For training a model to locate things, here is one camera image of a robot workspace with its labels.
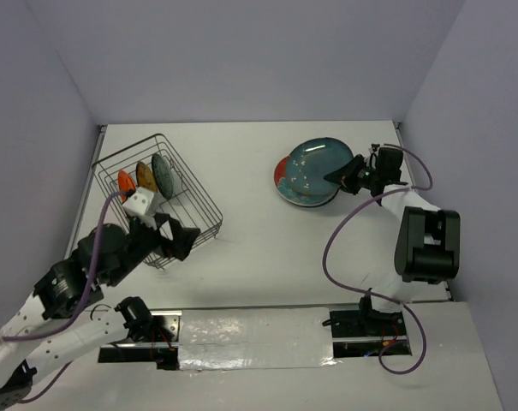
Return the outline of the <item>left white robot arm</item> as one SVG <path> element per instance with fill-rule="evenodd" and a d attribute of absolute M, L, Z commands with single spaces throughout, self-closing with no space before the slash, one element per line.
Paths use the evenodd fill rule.
<path fill-rule="evenodd" d="M 158 213 L 148 222 L 131 217 L 128 230 L 100 224 L 79 240 L 0 330 L 0 410 L 22 402 L 40 378 L 100 345 L 153 335 L 152 313 L 140 297 L 123 299 L 93 323 L 73 324 L 103 299 L 103 287 L 117 286 L 149 254 L 184 260 L 199 234 Z"/>

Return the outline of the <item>dark green plate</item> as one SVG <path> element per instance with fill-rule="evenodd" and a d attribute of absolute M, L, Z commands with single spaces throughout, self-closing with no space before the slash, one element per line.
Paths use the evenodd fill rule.
<path fill-rule="evenodd" d="M 289 154 L 285 178 L 297 193 L 308 196 L 333 194 L 338 185 L 326 181 L 324 177 L 341 169 L 353 158 L 349 146 L 338 139 L 311 139 L 300 143 Z"/>

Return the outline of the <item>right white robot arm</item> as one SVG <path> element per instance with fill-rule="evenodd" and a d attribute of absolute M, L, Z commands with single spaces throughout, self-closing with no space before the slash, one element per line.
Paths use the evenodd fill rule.
<path fill-rule="evenodd" d="M 402 180 L 403 147 L 374 145 L 368 158 L 355 156 L 324 176 L 346 194 L 365 189 L 371 198 L 349 213 L 355 217 L 375 204 L 399 223 L 393 269 L 381 284 L 361 289 L 356 318 L 351 325 L 375 335 L 394 325 L 421 284 L 438 285 L 456 277 L 460 267 L 461 217 L 422 197 L 433 184 L 417 186 Z"/>

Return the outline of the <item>red teal floral plate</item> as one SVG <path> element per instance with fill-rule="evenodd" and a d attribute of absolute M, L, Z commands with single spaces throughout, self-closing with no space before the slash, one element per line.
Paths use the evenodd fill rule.
<path fill-rule="evenodd" d="M 337 191 L 333 192 L 332 194 L 327 195 L 320 195 L 320 196 L 313 196 L 313 195 L 306 195 L 299 193 L 295 191 L 288 183 L 288 180 L 286 178 L 286 165 L 289 160 L 289 157 L 286 156 L 285 158 L 281 159 L 279 163 L 277 164 L 275 170 L 274 170 L 274 183 L 277 189 L 277 192 L 280 194 L 280 196 L 284 198 L 291 198 L 291 199 L 299 199 L 299 198 L 325 198 L 325 197 L 331 197 L 332 195 L 337 195 Z"/>

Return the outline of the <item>blue white floral plate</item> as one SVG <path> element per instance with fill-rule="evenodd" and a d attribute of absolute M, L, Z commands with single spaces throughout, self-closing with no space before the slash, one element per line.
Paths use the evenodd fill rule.
<path fill-rule="evenodd" d="M 325 198 L 299 198 L 299 199 L 291 199 L 291 198 L 284 198 L 286 201 L 288 201 L 293 206 L 298 206 L 300 208 L 317 208 L 321 206 L 325 206 L 329 204 L 333 199 L 335 199 L 336 195 L 332 195 L 331 197 L 325 197 Z"/>

